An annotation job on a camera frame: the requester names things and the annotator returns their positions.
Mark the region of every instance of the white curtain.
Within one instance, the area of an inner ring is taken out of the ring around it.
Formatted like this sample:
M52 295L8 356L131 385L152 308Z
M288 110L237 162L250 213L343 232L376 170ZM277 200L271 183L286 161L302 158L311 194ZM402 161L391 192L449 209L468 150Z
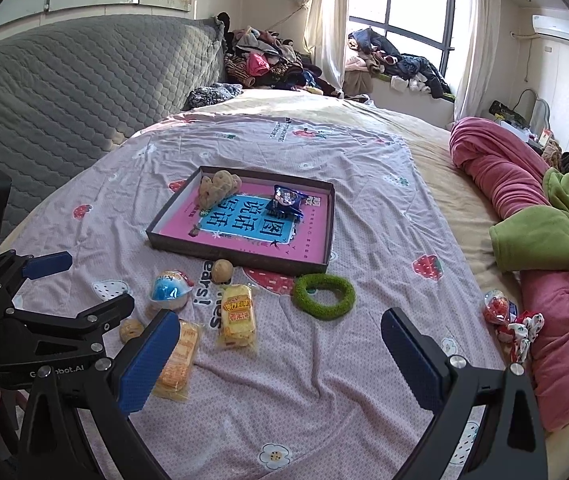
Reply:
M482 111L497 52L501 2L471 0L469 53L456 96L456 121L463 117L477 117Z
M344 43L348 0L296 0L309 7L304 48L322 69L323 78L338 89L344 81Z

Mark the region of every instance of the bed sheet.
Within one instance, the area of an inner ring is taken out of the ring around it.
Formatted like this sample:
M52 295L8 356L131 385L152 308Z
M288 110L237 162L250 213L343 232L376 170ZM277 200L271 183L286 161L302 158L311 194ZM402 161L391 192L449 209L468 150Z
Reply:
M495 264L488 229L499 221L490 203L449 156L449 133L422 120L357 103L313 96L305 92L250 90L229 102L199 108L199 112L287 116L314 123L358 126L402 136L429 190L447 219L481 290L499 288L520 303L518 283ZM30 215L3 243L11 246ZM569 475L569 426L547 438L549 478Z

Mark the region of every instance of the flower print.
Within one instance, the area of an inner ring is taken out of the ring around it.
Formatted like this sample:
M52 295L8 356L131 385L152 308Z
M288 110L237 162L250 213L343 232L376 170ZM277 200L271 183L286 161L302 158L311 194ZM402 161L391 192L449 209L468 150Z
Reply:
M267 469L275 470L289 465L291 452L279 444L265 444L260 453L260 462Z

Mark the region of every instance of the green ring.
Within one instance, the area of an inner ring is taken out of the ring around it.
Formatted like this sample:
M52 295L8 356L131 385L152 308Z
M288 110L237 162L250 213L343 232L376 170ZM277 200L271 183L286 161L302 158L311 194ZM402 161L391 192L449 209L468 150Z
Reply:
M335 305L327 306L311 299L307 293L308 288L321 288L323 290L336 290L342 292L342 300ZM353 308L355 303L355 289L345 278L331 274L307 274L298 278L291 294L293 303L299 309L311 316L325 321L344 316Z

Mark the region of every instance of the air conditioner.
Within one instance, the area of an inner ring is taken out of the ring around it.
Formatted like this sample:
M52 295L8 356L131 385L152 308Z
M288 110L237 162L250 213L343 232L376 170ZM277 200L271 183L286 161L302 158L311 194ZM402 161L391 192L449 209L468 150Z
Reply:
M569 44L569 20L534 14L533 29L543 38Z

